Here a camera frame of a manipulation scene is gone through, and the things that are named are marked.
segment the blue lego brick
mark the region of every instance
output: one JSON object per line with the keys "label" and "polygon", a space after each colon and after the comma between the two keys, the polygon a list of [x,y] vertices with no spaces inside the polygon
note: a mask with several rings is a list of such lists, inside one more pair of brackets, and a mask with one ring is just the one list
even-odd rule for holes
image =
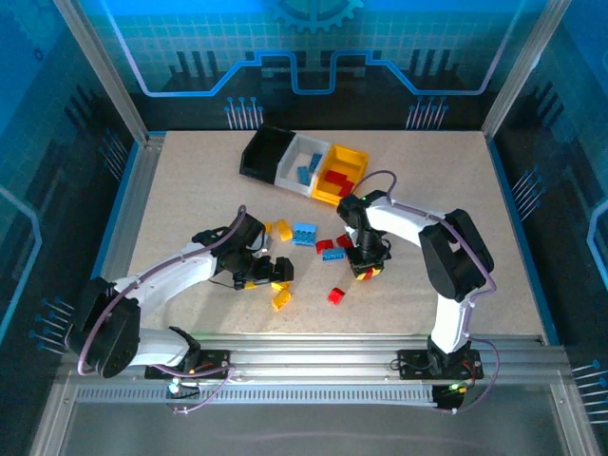
{"label": "blue lego brick", "polygon": [[311,245],[316,242],[316,226],[309,223],[294,224],[294,237],[292,242],[296,245]]}
{"label": "blue lego brick", "polygon": [[343,247],[335,249],[325,249],[323,251],[323,261],[336,261],[337,259],[346,258],[346,251]]}
{"label": "blue lego brick", "polygon": [[311,158],[311,164],[308,165],[308,172],[309,173],[313,173],[314,170],[316,169],[316,167],[319,165],[319,162],[321,162],[321,157],[323,157],[321,154],[314,154],[313,157]]}
{"label": "blue lego brick", "polygon": [[306,166],[297,167],[297,181],[302,185],[311,184],[311,175],[308,174],[308,168]]}

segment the cable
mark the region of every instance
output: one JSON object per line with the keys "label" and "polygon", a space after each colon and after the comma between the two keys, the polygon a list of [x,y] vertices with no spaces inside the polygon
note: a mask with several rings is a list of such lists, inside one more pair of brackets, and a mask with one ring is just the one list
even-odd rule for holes
{"label": "cable", "polygon": [[237,211],[237,216],[235,217],[233,222],[230,224],[230,230],[220,240],[214,242],[213,244],[207,245],[206,247],[202,247],[201,249],[184,254],[182,256],[175,256],[171,259],[167,259],[165,262],[150,269],[147,273],[143,274],[137,280],[134,280],[133,282],[131,282],[129,285],[127,285],[127,287],[124,290],[122,290],[120,293],[118,293],[116,295],[116,297],[114,297],[114,299],[112,299],[112,301],[104,309],[104,311],[99,315],[99,318],[97,319],[97,321],[91,328],[91,331],[88,334],[88,337],[86,338],[85,344],[83,345],[83,349],[81,350],[80,355],[78,357],[78,365],[77,365],[78,373],[81,375],[90,375],[91,373],[93,373],[95,371],[95,369],[85,370],[86,356],[88,355],[88,351],[91,348],[93,339],[95,339],[97,332],[102,327],[102,325],[105,322],[105,319],[110,315],[112,310],[118,305],[119,302],[121,302],[121,299],[123,299],[133,289],[139,287],[140,284],[144,283],[148,278],[150,278],[154,274],[158,273],[159,271],[162,271],[164,268],[167,268],[167,267],[177,263],[178,261],[184,261],[190,257],[196,257],[198,255],[204,254],[205,252],[209,252],[210,250],[215,249],[216,247],[223,244],[226,240],[228,240],[236,232],[236,230],[238,229],[240,224],[245,219],[246,214],[247,214],[247,208],[244,205],[239,206],[238,211]]}
{"label": "cable", "polygon": [[222,366],[221,368],[214,368],[214,369],[210,369],[210,370],[206,370],[204,372],[198,372],[198,373],[183,373],[178,370],[169,369],[166,366],[161,366],[159,364],[154,364],[154,365],[152,365],[152,367],[158,369],[161,372],[168,373],[170,375],[174,375],[174,376],[180,377],[180,378],[200,378],[200,377],[206,377],[208,375],[213,375],[214,373],[224,372],[224,371],[228,370],[228,374],[226,375],[226,378],[224,378],[224,381],[221,382],[221,385],[219,385],[216,388],[216,390],[213,391],[207,398],[205,398],[200,404],[196,404],[195,406],[193,406],[191,408],[183,408],[183,409],[173,408],[173,414],[176,414],[176,415],[177,414],[187,415],[188,413],[191,413],[193,411],[196,411],[198,409],[202,409],[203,407],[205,407],[226,387],[226,385],[228,384],[228,382],[230,381],[232,376],[235,374],[235,371],[237,370],[237,368],[235,366],[233,366],[232,364],[229,364],[228,366]]}
{"label": "cable", "polygon": [[214,285],[221,285],[222,287],[230,288],[231,290],[235,289],[235,287],[231,287],[230,285],[226,285],[225,283],[216,282],[215,280],[211,280],[210,278],[207,279],[207,281],[213,283]]}
{"label": "cable", "polygon": [[490,382],[487,384],[487,387],[485,387],[484,392],[482,392],[479,395],[479,397],[477,399],[475,399],[473,402],[471,402],[470,404],[464,406],[463,408],[458,408],[458,411],[456,411],[456,412],[452,411],[452,413],[454,415],[461,414],[467,410],[471,410],[473,407],[481,404],[483,402],[483,400],[487,397],[487,395],[490,393],[490,391],[492,390],[492,387],[494,387],[494,384],[496,383],[496,380],[498,378],[498,372],[501,369],[501,357],[498,354],[498,349],[492,342],[490,342],[489,340],[485,340],[485,339],[478,339],[476,337],[469,337],[468,339],[472,340],[473,342],[479,342],[482,344],[486,344],[494,351],[494,356],[496,356],[496,370],[494,370],[494,373],[492,374],[492,378],[490,378]]}

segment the red lego brick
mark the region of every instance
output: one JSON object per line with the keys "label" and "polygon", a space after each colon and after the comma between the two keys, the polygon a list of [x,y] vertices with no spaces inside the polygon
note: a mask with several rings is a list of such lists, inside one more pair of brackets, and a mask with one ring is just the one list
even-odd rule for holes
{"label": "red lego brick", "polygon": [[316,244],[316,253],[320,254],[321,252],[323,252],[325,249],[332,249],[333,248],[333,241],[331,239],[323,239],[323,240],[319,240]]}
{"label": "red lego brick", "polygon": [[325,173],[325,181],[335,183],[336,185],[344,185],[349,177],[346,174],[332,171],[331,169]]}
{"label": "red lego brick", "polygon": [[348,195],[351,194],[352,188],[354,187],[354,183],[352,183],[350,180],[347,180],[346,182],[344,182],[342,184],[342,190],[340,190],[340,193],[338,193],[338,197],[347,197]]}
{"label": "red lego brick", "polygon": [[339,288],[334,288],[330,291],[330,295],[327,296],[327,300],[330,301],[334,306],[337,306],[346,293]]}
{"label": "red lego brick", "polygon": [[349,235],[342,235],[341,237],[339,237],[338,239],[336,239],[335,242],[340,247],[343,247],[345,249],[348,249],[348,248],[352,247],[352,241],[351,241],[351,238],[349,237]]}

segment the blue border trim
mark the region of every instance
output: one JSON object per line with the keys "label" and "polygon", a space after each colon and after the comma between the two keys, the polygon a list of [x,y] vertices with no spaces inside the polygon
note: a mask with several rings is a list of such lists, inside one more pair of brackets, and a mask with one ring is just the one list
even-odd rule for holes
{"label": "blue border trim", "polygon": [[397,65],[388,59],[374,59],[373,51],[374,49],[341,49],[336,50],[330,59],[330,82],[328,88],[322,89],[303,89],[299,87],[299,83],[297,80],[297,59],[295,58],[295,54],[290,50],[254,50],[254,60],[253,61],[238,61],[228,70],[226,74],[224,74],[221,79],[214,85],[211,90],[193,90],[193,91],[173,91],[173,92],[153,92],[151,91],[143,79],[143,75],[140,72],[137,63],[135,62],[135,58],[131,53],[128,45],[126,44],[126,40],[121,33],[118,24],[114,18],[114,15],[110,11],[109,6],[107,5],[105,0],[100,0],[100,5],[104,9],[107,20],[109,21],[110,26],[114,30],[114,34],[123,49],[124,57],[127,62],[131,66],[131,70],[137,80],[140,89],[142,92],[151,98],[176,98],[176,97],[213,97],[215,96],[224,85],[230,81],[230,79],[243,67],[262,67],[262,58],[263,57],[288,57],[290,60],[290,70],[292,75],[292,90],[297,95],[330,95],[335,91],[336,85],[336,74],[337,74],[337,59],[340,56],[364,56],[365,64],[367,66],[375,66],[375,67],[386,67],[390,72],[392,72],[395,77],[413,94],[413,95],[429,95],[429,96],[448,96],[448,95],[460,95],[460,96],[478,96],[485,92],[487,86],[494,75],[494,71],[498,66],[498,63],[503,56],[503,52],[506,48],[507,42],[511,38],[511,34],[513,33],[513,29],[517,25],[520,20],[520,17],[523,12],[523,8],[525,6],[526,0],[522,0],[516,9],[509,26],[506,29],[504,37],[499,45],[492,62],[489,65],[487,73],[485,74],[482,85],[476,90],[442,90],[442,89],[419,89],[414,86],[414,84],[401,72],[401,70],[397,67]]}
{"label": "blue border trim", "polygon": [[536,270],[534,259],[532,258],[532,253],[530,252],[530,246],[528,245],[527,238],[525,237],[523,225],[520,221],[520,216],[518,215],[517,208],[515,206],[515,201],[513,200],[513,196],[511,195],[509,182],[506,179],[506,173],[504,172],[503,163],[501,162],[501,158],[499,156],[498,149],[496,148],[494,140],[491,140],[487,143],[487,148],[490,151],[490,157],[492,158],[492,162],[494,163],[496,177],[498,178],[499,184],[501,186],[501,191],[503,192],[504,204],[506,205],[509,218],[511,219],[511,226],[513,226],[513,231],[515,231],[515,238],[520,247],[520,254],[522,255],[523,265],[525,266],[525,271],[528,275],[528,280],[530,282],[530,286],[532,287],[532,292],[536,297],[536,304],[539,311],[539,315],[541,316],[541,323],[544,327],[544,332],[547,336],[547,342],[550,345],[561,345],[560,338],[558,337],[558,332],[555,329],[555,324],[553,323],[551,311],[549,311],[549,304],[547,303],[546,296],[544,295],[544,291],[542,290],[541,278],[539,277],[539,273]]}
{"label": "blue border trim", "polygon": [[589,246],[593,260],[596,262],[599,275],[601,276],[601,280],[604,282],[604,287],[606,287],[606,290],[608,290],[608,269],[601,258],[601,253],[599,252],[596,244],[598,219],[606,212],[608,212],[608,199],[604,199],[591,213],[591,219],[589,220],[589,231],[587,232],[587,245]]}
{"label": "blue border trim", "polygon": [[110,240],[114,234],[114,228],[116,228],[118,214],[121,212],[121,206],[123,205],[124,195],[126,194],[126,186],[131,178],[133,166],[135,165],[135,159],[137,158],[139,151],[140,147],[138,143],[133,142],[131,153],[129,154],[129,160],[126,162],[126,167],[124,168],[121,185],[118,187],[118,192],[116,193],[116,198],[114,199],[114,205],[112,206],[112,212],[110,213],[110,218],[105,226],[104,237],[102,238],[102,244],[99,247],[99,253],[97,254],[97,259],[95,260],[95,265],[93,266],[93,271],[91,272],[91,278],[98,277],[102,272],[105,257],[107,256],[107,249],[109,248]]}
{"label": "blue border trim", "polygon": [[15,209],[29,219],[29,223],[31,223],[31,230],[34,233],[35,239],[34,246],[31,248],[31,252],[29,252],[26,266],[23,268],[23,273],[21,273],[21,276],[19,277],[15,291],[13,292],[12,298],[9,301],[9,306],[2,317],[2,323],[0,323],[0,345],[2,345],[4,337],[7,335],[7,331],[9,330],[10,322],[15,315],[15,311],[17,310],[19,299],[21,299],[21,295],[28,284],[31,270],[34,268],[36,258],[40,253],[40,249],[42,249],[42,233],[40,232],[40,222],[38,220],[38,216],[27,204],[16,198],[6,187],[2,185],[0,185],[0,196],[7,199],[9,204],[15,206]]}

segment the lego brick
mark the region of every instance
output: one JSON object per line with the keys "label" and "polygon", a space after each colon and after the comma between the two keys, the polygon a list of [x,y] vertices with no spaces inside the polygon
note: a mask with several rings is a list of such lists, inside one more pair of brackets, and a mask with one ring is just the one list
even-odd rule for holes
{"label": "lego brick", "polygon": [[313,154],[313,157],[311,158],[311,163],[308,165],[309,173],[312,174],[314,171],[316,171],[316,167],[321,162],[321,157],[323,157],[323,154]]}
{"label": "lego brick", "polygon": [[340,290],[339,288],[334,288],[330,291],[330,294],[327,296],[327,300],[330,301],[334,306],[337,306],[346,293]]}
{"label": "lego brick", "polygon": [[372,277],[376,277],[382,272],[382,269],[371,268],[365,273],[360,274],[356,277],[357,280],[370,280]]}
{"label": "lego brick", "polygon": [[325,249],[323,251],[323,261],[336,261],[346,257],[346,251],[343,247],[336,247],[335,249]]}
{"label": "lego brick", "polygon": [[344,185],[342,185],[342,190],[340,190],[340,193],[338,193],[338,197],[347,197],[351,194],[353,187],[354,183],[352,183],[350,180],[347,180]]}
{"label": "lego brick", "polygon": [[325,173],[324,179],[326,182],[335,183],[336,185],[342,186],[344,185],[344,182],[348,180],[348,176],[330,169]]}
{"label": "lego brick", "polygon": [[299,133],[296,134],[276,167],[275,185],[309,197],[313,192],[311,182],[316,181],[316,174],[320,165],[317,166],[315,172],[309,173],[309,178],[305,180],[308,184],[300,182],[297,167],[301,165],[308,172],[313,155],[321,154],[319,163],[322,163],[323,157],[330,150],[330,146],[328,142],[310,138]]}
{"label": "lego brick", "polygon": [[281,290],[273,299],[273,307],[278,312],[290,301],[291,298],[292,294],[289,293],[288,290]]}
{"label": "lego brick", "polygon": [[297,181],[302,185],[311,184],[311,175],[308,173],[308,168],[306,166],[297,167]]}
{"label": "lego brick", "polygon": [[289,284],[291,282],[273,282],[271,283],[271,287],[273,287],[275,290],[282,292],[283,290],[289,290]]}
{"label": "lego brick", "polygon": [[349,235],[342,235],[338,239],[336,239],[335,242],[340,247],[344,247],[345,249],[352,247],[352,241],[351,241],[351,238],[349,237]]}
{"label": "lego brick", "polygon": [[316,245],[316,253],[320,254],[321,252],[323,252],[326,249],[332,249],[333,241],[331,239],[323,239],[323,240],[319,240],[315,245]]}
{"label": "lego brick", "polygon": [[308,223],[296,223],[294,225],[294,244],[313,246],[315,241],[316,226]]}
{"label": "lego brick", "polygon": [[294,236],[292,229],[289,227],[285,220],[279,220],[275,223],[276,230],[281,240],[289,240]]}

